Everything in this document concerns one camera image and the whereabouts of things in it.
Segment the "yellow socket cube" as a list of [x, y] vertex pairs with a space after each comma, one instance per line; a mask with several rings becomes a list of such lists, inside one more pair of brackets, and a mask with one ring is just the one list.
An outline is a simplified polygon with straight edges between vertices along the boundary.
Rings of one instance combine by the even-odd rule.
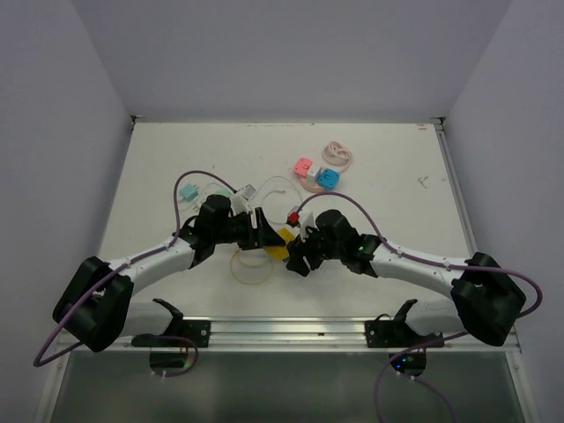
[[284, 246], [265, 247], [264, 251], [276, 261], [284, 262], [289, 258], [287, 245], [295, 239], [295, 236], [286, 228], [280, 228], [277, 231], [278, 235], [284, 240]]

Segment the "pink socket cube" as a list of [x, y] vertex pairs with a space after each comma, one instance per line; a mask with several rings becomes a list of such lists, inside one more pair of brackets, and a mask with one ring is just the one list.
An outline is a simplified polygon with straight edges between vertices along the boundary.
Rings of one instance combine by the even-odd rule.
[[306, 178], [308, 174], [308, 170], [312, 167], [312, 165], [313, 165], [312, 160], [305, 157], [301, 157], [295, 163], [293, 167], [293, 173], [299, 176], [300, 178]]

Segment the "teal charger plug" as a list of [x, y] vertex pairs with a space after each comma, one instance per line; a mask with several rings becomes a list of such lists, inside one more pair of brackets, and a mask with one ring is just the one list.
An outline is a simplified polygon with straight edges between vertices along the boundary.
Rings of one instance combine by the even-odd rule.
[[199, 188], [194, 184], [186, 184], [178, 189], [178, 196], [181, 201], [191, 202], [199, 195]]

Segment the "green plug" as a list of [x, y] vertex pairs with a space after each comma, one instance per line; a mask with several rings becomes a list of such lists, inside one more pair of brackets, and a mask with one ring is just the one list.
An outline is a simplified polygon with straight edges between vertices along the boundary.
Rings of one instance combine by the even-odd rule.
[[221, 195], [223, 197], [231, 197], [233, 192], [230, 189], [217, 189], [215, 191], [216, 195]]

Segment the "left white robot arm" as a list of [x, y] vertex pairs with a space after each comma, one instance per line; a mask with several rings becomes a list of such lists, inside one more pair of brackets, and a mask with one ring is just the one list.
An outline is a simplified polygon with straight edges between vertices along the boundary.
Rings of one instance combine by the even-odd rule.
[[159, 246], [137, 256], [105, 262], [97, 256], [79, 265], [53, 311], [53, 318], [79, 342], [97, 353], [125, 334], [132, 319], [130, 301], [146, 287], [192, 269], [219, 244], [241, 250], [283, 247], [260, 207], [236, 211], [232, 200], [207, 197], [196, 216]]

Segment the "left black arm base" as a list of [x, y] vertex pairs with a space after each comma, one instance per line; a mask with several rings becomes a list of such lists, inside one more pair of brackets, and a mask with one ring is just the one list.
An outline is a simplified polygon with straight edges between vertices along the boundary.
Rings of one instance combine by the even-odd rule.
[[130, 306], [123, 336], [132, 336], [134, 347], [186, 346], [188, 339], [198, 348], [206, 348], [212, 333], [208, 319], [186, 318], [183, 312], [162, 299]]

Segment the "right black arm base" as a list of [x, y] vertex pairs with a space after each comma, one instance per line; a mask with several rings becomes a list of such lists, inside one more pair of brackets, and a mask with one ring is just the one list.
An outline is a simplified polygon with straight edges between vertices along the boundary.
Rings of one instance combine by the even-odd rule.
[[444, 346], [442, 334], [421, 336], [406, 323], [407, 312], [417, 303], [408, 300], [393, 316], [381, 314], [364, 322], [364, 335], [368, 348], [407, 348], [436, 341], [433, 348]]

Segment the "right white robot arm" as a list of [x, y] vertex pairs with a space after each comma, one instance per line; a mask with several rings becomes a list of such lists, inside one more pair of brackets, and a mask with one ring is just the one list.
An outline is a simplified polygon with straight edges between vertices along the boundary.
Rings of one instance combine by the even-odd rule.
[[420, 255], [359, 233], [337, 210], [318, 216], [293, 211], [287, 222], [300, 230], [287, 245], [286, 268], [306, 277], [323, 262], [338, 260], [349, 271], [404, 281], [441, 297], [406, 301], [374, 331], [385, 345], [409, 346], [450, 332], [466, 332], [491, 346], [505, 343], [525, 303], [523, 291], [488, 255], [469, 259]]

